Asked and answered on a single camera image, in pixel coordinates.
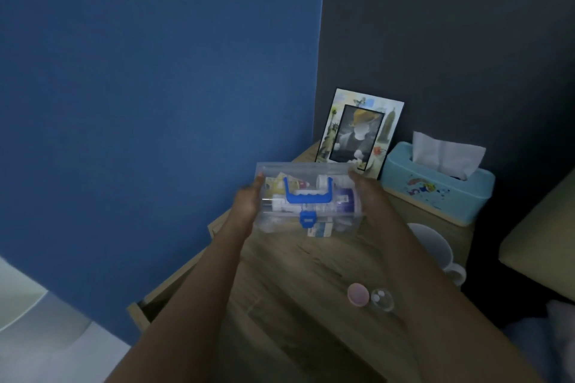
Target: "light blue tissue box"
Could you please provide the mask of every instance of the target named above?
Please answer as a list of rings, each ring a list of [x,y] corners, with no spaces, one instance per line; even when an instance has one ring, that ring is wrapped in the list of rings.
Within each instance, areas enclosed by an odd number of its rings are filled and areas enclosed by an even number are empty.
[[[384,190],[458,226],[471,224],[493,193],[493,173],[478,168],[467,180],[459,180],[411,157],[410,143],[393,148],[381,175]]]

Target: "yellow hat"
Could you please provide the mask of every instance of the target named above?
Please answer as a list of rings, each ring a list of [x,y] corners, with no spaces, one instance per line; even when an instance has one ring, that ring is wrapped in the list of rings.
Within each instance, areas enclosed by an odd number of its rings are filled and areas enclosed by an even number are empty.
[[[351,125],[354,127],[358,123],[371,123],[377,118],[377,114],[368,110],[356,110],[354,112],[354,122]]]

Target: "picture frame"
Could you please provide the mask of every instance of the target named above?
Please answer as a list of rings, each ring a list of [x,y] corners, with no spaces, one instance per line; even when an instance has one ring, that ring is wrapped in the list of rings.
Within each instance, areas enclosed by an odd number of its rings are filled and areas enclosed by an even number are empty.
[[[378,178],[404,103],[338,88],[315,162],[349,162]]]

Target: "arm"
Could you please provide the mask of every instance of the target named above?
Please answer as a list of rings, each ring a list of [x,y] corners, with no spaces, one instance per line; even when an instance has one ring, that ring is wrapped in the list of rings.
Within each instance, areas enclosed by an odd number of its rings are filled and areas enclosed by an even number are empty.
[[[455,287],[427,254],[381,185],[350,172],[380,236],[393,297],[427,383],[542,382],[519,350]]]
[[[206,381],[262,183],[257,176],[238,191],[226,222],[193,271],[106,382]]]

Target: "clear plastic storage box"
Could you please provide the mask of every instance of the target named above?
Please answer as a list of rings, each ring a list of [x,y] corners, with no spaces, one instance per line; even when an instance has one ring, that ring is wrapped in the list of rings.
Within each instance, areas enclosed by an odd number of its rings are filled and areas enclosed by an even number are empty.
[[[357,230],[362,208],[348,169],[347,163],[258,162],[255,174],[265,182],[255,226],[318,237]]]

